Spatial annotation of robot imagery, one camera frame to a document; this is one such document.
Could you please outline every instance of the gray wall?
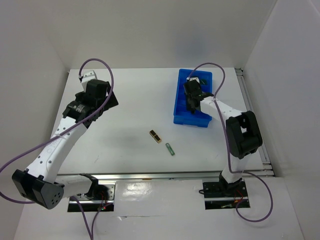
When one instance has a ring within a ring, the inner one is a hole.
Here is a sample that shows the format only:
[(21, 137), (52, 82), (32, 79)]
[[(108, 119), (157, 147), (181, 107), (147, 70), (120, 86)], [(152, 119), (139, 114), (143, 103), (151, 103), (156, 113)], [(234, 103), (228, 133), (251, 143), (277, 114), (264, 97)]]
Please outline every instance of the gray wall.
[(278, 0), (245, 66), (271, 157), (306, 240), (319, 239), (320, 1)]
[[(0, 165), (50, 137), (66, 70), (39, 23), (21, 2), (0, 1)], [(30, 154), (0, 175), (0, 189), (17, 195), (11, 175)], [(0, 239), (14, 238), (23, 205), (0, 199)]]
[(275, 0), (29, 2), (68, 68), (178, 68), (244, 67)]

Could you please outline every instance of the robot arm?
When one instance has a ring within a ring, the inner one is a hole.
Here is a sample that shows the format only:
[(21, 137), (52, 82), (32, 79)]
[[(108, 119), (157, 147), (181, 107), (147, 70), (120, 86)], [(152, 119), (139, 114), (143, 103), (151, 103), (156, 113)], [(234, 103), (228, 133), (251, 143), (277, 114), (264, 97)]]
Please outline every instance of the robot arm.
[[(72, 127), (98, 109), (110, 92), (109, 82), (97, 80), (95, 72), (86, 72), (80, 79), (82, 92), (75, 95), (75, 101), (68, 104), (63, 112), (58, 128), (52, 137), (60, 136), (66, 129)], [(76, 194), (85, 194), (89, 199), (101, 199), (108, 189), (99, 185), (98, 179), (89, 174), (76, 176), (58, 176), (59, 169), (77, 140), (87, 131), (93, 121), (97, 120), (104, 111), (118, 105), (114, 95), (104, 108), (93, 118), (78, 125), (45, 146), (38, 157), (24, 170), (16, 170), (12, 180), (20, 194), (47, 209), (53, 209), (62, 198)]]
[[(192, 113), (200, 111), (220, 120), (214, 95), (209, 92), (202, 92), (197, 77), (191, 78), (183, 86), (187, 110)], [(242, 172), (246, 169), (247, 155), (255, 153), (263, 143), (256, 116), (252, 111), (241, 112), (218, 99), (216, 99), (216, 103), (225, 121), (232, 171)], [(225, 189), (231, 189), (240, 183), (242, 174), (231, 173), (227, 165), (220, 174), (219, 180)]]

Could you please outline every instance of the blue bin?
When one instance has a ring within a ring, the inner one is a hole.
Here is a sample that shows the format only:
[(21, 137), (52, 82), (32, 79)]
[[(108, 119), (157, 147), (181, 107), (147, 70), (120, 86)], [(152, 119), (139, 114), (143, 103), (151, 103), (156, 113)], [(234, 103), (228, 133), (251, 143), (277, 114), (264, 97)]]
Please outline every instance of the blue bin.
[[(188, 69), (179, 70), (173, 112), (173, 123), (207, 128), (209, 122), (212, 120), (211, 116), (199, 111), (195, 111), (195, 114), (187, 111), (184, 83), (187, 81), (187, 77), (189, 76), (191, 71), (192, 70)], [(212, 93), (212, 72), (195, 71), (192, 77), (199, 78), (201, 89), (203, 92)]]

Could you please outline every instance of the white wall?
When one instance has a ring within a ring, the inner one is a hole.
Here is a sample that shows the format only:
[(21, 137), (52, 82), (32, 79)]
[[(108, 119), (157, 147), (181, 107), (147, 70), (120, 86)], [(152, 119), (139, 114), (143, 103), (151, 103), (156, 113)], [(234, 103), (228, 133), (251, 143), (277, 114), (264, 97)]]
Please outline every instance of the white wall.
[(305, 239), (319, 239), (320, 1), (278, 0), (244, 73)]
[(68, 68), (88, 57), (113, 68), (178, 68), (243, 67), (275, 0), (28, 2)]
[[(66, 69), (26, 6), (0, 1), (0, 165), (50, 137), (66, 81)], [(0, 189), (16, 194), (11, 175), (30, 154), (1, 173)], [(10, 240), (23, 206), (0, 199), (0, 239)]]

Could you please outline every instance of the green marker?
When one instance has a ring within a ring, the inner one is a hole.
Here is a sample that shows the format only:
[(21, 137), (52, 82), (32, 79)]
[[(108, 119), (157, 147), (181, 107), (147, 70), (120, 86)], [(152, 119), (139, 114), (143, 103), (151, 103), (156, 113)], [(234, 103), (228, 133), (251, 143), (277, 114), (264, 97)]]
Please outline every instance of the green marker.
[(174, 150), (171, 148), (171, 146), (170, 146), (169, 143), (166, 143), (165, 146), (166, 146), (166, 148), (169, 150), (171, 156), (175, 155), (175, 152), (174, 152)]

